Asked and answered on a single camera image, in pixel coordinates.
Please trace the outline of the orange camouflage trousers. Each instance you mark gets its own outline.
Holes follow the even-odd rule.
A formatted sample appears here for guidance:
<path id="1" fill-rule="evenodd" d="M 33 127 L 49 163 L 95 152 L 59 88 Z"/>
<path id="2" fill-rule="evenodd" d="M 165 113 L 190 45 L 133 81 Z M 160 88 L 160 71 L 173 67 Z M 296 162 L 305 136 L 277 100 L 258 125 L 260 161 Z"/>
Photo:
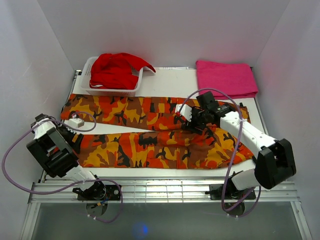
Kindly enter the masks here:
<path id="1" fill-rule="evenodd" d="M 185 118 L 175 112 L 194 99 L 72 94 L 60 117 L 73 116 L 136 132 L 86 134 L 79 163 L 85 168 L 221 169 L 253 158 L 253 153 L 227 131 L 208 124 L 202 135 L 184 129 Z"/>

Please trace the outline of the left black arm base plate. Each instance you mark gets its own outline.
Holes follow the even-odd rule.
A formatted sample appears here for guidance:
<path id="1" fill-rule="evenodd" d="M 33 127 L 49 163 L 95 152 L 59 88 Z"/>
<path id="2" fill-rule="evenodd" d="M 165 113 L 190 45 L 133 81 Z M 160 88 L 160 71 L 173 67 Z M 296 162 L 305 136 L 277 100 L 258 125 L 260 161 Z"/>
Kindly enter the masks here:
<path id="1" fill-rule="evenodd" d="M 77 194 L 79 201 L 119 201 L 121 199 L 120 190 L 115 184 L 105 184 L 98 186 L 94 190 L 81 190 L 79 187 L 73 188 L 72 192 Z"/>

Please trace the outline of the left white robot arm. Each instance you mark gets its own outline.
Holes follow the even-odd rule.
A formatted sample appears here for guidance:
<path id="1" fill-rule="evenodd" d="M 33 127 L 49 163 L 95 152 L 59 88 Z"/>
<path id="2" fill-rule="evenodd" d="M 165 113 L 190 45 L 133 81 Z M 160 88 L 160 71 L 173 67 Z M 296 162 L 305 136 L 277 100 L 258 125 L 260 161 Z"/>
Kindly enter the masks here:
<path id="1" fill-rule="evenodd" d="M 107 190 L 98 177 L 79 164 L 83 134 L 54 121 L 41 113 L 31 124 L 34 138 L 26 147 L 43 170 L 52 178 L 69 177 L 80 182 L 72 191 L 85 200 L 103 200 Z"/>

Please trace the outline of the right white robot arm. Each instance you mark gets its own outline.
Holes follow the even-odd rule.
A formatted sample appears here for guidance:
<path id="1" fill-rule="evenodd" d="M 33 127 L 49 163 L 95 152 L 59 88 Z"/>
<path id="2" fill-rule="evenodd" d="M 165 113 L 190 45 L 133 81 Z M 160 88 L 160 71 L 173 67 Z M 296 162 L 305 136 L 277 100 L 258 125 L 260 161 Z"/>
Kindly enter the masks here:
<path id="1" fill-rule="evenodd" d="M 228 176 L 220 189 L 222 194 L 237 199 L 247 189 L 270 190 L 297 173 L 292 145 L 287 139 L 278 140 L 263 133 L 242 116 L 239 106 L 219 104 L 210 91 L 196 99 L 198 107 L 186 102 L 176 107 L 176 112 L 185 117 L 188 131 L 201 134 L 208 124 L 215 124 L 235 136 L 237 146 L 244 144 L 253 153 L 255 167 Z"/>

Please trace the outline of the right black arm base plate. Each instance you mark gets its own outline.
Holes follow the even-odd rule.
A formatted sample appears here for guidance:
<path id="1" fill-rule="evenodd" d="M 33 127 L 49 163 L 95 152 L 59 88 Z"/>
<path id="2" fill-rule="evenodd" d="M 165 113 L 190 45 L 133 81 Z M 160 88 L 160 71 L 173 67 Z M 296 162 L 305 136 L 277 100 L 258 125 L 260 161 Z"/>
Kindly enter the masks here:
<path id="1" fill-rule="evenodd" d="M 228 189 L 225 190 L 225 200 L 239 200 L 245 196 L 248 192 L 248 188 L 245 190 L 236 190 L 231 193 Z M 205 195 L 209 195 L 211 200 L 221 200 L 223 193 L 223 184 L 210 184 L 209 190 L 205 191 Z M 256 194 L 254 190 L 251 190 L 249 195 L 246 197 L 248 200 L 255 200 Z"/>

